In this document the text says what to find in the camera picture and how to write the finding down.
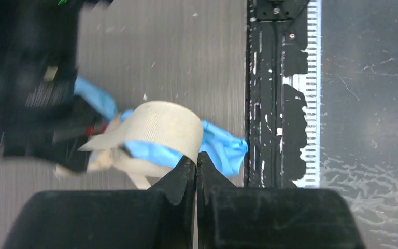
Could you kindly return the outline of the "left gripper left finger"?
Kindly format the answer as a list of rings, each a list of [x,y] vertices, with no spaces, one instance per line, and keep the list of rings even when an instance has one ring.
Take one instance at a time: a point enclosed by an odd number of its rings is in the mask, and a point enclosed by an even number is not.
[[[38,192],[4,248],[191,248],[195,174],[183,157],[147,190]]]

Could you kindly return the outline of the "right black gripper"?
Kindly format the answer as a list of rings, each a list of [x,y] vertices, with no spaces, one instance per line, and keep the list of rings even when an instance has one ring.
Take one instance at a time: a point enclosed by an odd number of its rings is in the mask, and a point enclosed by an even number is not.
[[[80,147],[106,129],[91,86],[78,81],[80,11],[96,1],[0,1],[0,147],[73,173]]]

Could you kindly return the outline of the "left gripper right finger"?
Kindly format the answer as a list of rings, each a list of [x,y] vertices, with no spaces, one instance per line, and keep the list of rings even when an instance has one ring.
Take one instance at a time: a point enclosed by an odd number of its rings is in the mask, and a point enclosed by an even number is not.
[[[196,178],[199,248],[365,248],[335,191],[236,187],[205,152]]]

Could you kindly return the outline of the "blue wrapping paper sheet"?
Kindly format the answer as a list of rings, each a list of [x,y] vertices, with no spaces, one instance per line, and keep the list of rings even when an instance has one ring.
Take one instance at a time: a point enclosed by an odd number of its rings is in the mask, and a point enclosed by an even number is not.
[[[116,114],[119,114],[120,120],[124,121],[133,112],[132,109],[123,112],[118,111],[116,102],[110,94],[80,76],[75,81],[74,95],[86,100],[108,121],[112,121]],[[210,122],[203,120],[202,125],[204,135],[200,151],[208,153],[214,166],[225,177],[237,176],[248,151],[247,142],[244,139],[234,137]],[[125,148],[131,152],[133,157],[147,159],[159,166],[170,168],[174,168],[182,157],[180,152],[154,143],[127,142]]]

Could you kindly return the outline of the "beige tote bag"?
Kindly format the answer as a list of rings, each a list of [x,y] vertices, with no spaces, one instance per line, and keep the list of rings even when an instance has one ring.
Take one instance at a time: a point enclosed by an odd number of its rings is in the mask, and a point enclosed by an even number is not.
[[[181,105],[151,101],[138,106],[125,121],[117,116],[103,134],[90,137],[80,147],[92,153],[88,171],[115,168],[125,173],[137,189],[151,187],[148,177],[164,177],[169,171],[148,159],[129,156],[122,150],[126,142],[147,142],[173,149],[197,163],[203,139],[203,126],[199,117]]]

